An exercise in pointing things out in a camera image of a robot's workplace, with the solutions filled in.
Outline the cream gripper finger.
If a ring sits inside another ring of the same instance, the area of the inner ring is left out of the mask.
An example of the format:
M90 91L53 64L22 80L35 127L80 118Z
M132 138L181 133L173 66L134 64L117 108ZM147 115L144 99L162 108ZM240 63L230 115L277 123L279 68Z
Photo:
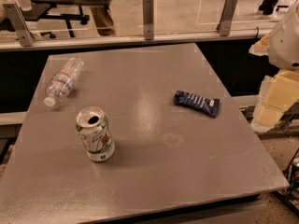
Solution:
M299 73L280 70L273 77L265 76L258 94L250 124L254 132L273 129L284 113L299 100Z
M257 41L250 47L249 53L256 56L267 56L269 38L270 34L264 35L259 41Z

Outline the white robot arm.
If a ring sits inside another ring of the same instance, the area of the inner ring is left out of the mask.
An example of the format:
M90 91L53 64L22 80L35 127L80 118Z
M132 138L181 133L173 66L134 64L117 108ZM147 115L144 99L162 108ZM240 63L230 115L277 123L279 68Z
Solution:
M266 133L299 100L299 3L290 6L249 53L267 55L269 63L279 69L273 77L264 77L250 124L254 132Z

